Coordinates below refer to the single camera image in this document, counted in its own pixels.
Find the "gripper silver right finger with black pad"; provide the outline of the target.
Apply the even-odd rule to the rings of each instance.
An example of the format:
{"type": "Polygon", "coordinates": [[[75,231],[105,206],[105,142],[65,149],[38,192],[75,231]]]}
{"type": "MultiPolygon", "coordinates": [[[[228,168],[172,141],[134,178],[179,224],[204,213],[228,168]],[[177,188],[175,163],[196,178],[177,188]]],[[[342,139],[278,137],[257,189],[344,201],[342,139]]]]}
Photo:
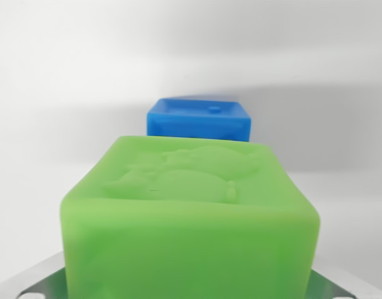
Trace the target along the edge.
{"type": "Polygon", "coordinates": [[[315,256],[308,283],[309,298],[382,298],[382,290],[315,256]]]}

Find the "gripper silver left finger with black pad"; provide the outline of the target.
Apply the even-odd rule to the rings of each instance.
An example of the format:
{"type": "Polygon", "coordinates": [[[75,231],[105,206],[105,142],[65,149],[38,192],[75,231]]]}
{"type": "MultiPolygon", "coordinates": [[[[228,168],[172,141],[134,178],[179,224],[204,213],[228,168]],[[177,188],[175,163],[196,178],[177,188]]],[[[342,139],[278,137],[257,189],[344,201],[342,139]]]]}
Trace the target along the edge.
{"type": "Polygon", "coordinates": [[[18,298],[23,291],[64,267],[64,254],[59,252],[0,283],[0,298],[18,298]]]}

